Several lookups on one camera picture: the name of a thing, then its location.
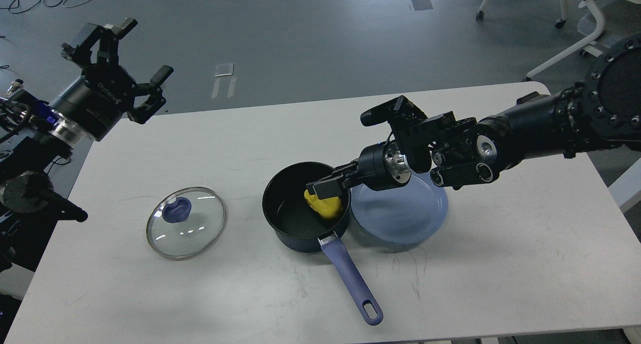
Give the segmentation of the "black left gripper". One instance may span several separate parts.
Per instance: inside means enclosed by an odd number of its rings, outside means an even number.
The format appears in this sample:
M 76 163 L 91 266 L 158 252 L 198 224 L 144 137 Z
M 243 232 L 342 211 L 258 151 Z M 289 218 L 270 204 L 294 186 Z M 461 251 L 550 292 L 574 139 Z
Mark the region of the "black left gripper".
M 87 23 L 70 43 L 61 45 L 62 57 L 82 71 L 50 106 L 80 125 L 94 141 L 103 140 L 125 111 L 130 121 L 142 125 L 166 103 L 162 85 L 174 72 L 173 67 L 163 65 L 148 83 L 136 84 L 119 65 L 119 42 L 137 25 L 135 18 L 125 18 L 119 25 Z M 132 107 L 133 96 L 147 99 Z

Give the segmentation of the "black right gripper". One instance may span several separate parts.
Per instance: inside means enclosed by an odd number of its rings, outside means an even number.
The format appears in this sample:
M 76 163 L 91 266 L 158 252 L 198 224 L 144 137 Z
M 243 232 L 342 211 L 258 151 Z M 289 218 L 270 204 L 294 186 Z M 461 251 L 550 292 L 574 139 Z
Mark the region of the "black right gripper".
M 306 190 L 318 199 L 329 199 L 342 197 L 360 184 L 374 191 L 403 187 L 411 175 L 397 143 L 377 143 L 365 147 L 355 162 L 336 167 L 327 178 L 307 183 Z

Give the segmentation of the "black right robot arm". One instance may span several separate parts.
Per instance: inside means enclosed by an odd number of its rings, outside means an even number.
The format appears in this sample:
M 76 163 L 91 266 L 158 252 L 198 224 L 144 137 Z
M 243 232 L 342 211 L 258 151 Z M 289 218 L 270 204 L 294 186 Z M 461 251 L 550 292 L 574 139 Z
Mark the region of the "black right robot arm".
M 639 34 L 597 57 L 583 80 L 556 95 L 533 92 L 482 120 L 453 112 L 429 117 L 406 96 L 364 111 L 361 124 L 388 123 L 391 137 L 367 146 L 330 175 L 307 183 L 319 199 L 364 184 L 374 191 L 405 186 L 428 173 L 438 187 L 488 184 L 525 159 L 609 150 L 639 151 Z

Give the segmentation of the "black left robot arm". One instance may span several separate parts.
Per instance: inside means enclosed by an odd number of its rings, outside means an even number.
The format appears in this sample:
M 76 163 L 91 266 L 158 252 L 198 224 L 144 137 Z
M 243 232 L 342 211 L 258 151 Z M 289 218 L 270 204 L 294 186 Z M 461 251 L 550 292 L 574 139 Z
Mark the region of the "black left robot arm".
M 174 72 L 164 65 L 147 83 L 137 83 L 119 63 L 119 43 L 137 26 L 126 18 L 118 25 L 85 25 L 62 57 L 82 71 L 54 100 L 31 95 L 15 80 L 2 96 L 2 117 L 16 120 L 2 142 L 32 129 L 14 148 L 2 151 L 2 213 L 17 219 L 86 221 L 88 214 L 54 190 L 46 168 L 57 158 L 70 159 L 82 139 L 103 140 L 128 116 L 146 123 L 166 103 L 162 85 Z

